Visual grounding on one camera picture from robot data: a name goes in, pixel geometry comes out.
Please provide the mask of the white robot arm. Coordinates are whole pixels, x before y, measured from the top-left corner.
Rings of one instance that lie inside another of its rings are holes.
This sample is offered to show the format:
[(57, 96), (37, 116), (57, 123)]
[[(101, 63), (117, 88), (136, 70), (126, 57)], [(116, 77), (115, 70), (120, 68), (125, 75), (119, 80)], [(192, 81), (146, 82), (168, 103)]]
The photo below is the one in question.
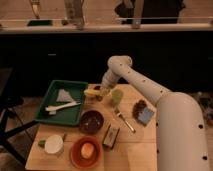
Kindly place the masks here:
[(190, 95), (174, 92), (132, 69), (129, 56), (112, 56), (101, 95), (125, 79), (156, 107), (158, 171), (211, 171), (202, 110)]

